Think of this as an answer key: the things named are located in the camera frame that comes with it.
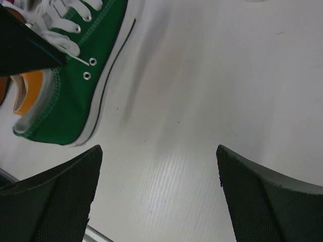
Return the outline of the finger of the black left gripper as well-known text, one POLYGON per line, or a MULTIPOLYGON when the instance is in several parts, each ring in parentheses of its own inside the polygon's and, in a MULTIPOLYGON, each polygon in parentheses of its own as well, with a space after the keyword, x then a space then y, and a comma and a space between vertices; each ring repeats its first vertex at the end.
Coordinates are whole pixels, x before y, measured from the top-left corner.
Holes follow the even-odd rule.
POLYGON ((1 5, 1 75, 55 68, 66 64, 64 53, 1 5))

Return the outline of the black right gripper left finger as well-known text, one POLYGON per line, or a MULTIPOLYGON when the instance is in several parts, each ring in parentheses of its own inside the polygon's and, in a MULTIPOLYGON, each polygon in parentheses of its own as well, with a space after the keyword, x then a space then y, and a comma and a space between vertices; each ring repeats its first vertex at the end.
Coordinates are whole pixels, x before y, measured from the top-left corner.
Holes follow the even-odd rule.
POLYGON ((1 187, 1 241, 82 241, 94 200, 102 149, 1 187))

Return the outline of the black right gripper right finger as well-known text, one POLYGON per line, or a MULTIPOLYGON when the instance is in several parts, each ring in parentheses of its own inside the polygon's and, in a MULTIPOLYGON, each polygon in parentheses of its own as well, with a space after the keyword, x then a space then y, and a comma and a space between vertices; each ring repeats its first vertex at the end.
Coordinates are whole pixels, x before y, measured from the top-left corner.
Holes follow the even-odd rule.
POLYGON ((216 152, 236 241, 322 241, 322 187, 216 152))

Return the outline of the orange sneaker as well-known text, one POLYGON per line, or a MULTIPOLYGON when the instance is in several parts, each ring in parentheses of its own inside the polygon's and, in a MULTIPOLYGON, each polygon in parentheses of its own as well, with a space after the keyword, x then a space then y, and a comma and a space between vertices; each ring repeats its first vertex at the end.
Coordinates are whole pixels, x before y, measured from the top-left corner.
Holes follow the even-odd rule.
MULTIPOLYGON (((27 23, 28 13, 19 5, 15 5, 11 1, 4 1, 1 3, 6 9, 9 10, 18 20, 27 23)), ((13 108, 13 113, 23 116, 34 104, 40 87, 43 83, 43 73, 41 70, 30 71, 10 76, 1 75, 1 103, 4 102, 8 87, 11 81, 17 86, 16 100, 13 108)))

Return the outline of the green sneaker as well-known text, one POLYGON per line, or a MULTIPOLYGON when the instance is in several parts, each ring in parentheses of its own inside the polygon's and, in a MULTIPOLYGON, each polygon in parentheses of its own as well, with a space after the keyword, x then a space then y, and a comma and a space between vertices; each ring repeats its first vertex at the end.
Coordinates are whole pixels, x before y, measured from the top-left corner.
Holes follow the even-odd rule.
POLYGON ((16 136, 63 146, 90 139, 111 70, 140 8, 141 1, 41 1, 35 10, 22 13, 67 62, 41 71, 39 94, 14 124, 16 136))

